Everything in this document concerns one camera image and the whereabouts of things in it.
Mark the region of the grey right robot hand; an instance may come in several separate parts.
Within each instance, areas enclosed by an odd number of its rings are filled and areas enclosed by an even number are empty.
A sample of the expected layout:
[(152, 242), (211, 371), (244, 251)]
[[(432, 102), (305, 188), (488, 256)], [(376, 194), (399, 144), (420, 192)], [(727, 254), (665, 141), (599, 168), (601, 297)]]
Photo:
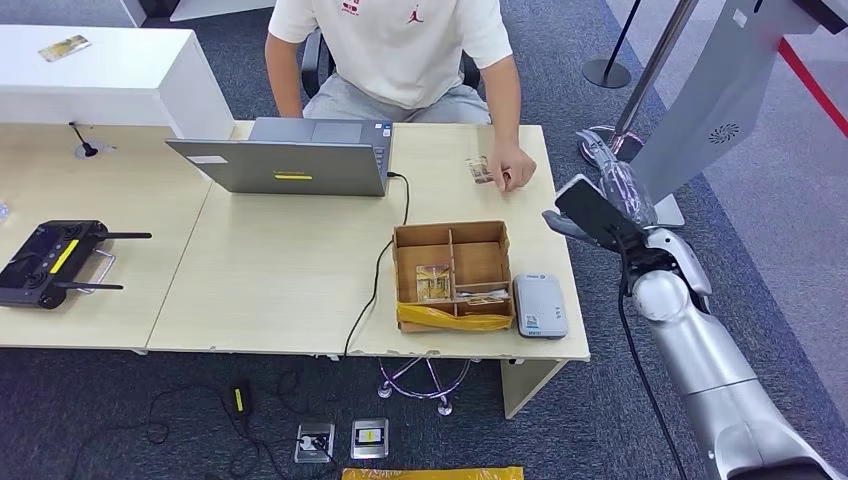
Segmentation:
[(595, 132), (584, 129), (578, 131), (577, 135), (600, 170), (600, 189), (604, 197), (640, 227), (657, 226), (655, 204), (631, 166), (620, 161)]

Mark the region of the person's left hand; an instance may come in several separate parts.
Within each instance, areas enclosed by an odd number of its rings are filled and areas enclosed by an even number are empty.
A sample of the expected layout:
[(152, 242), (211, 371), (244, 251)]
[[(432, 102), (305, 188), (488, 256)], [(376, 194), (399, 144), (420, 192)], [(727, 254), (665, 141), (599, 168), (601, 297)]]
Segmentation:
[(488, 168), (498, 190), (508, 193), (524, 187), (536, 171), (536, 163), (516, 142), (496, 140)]

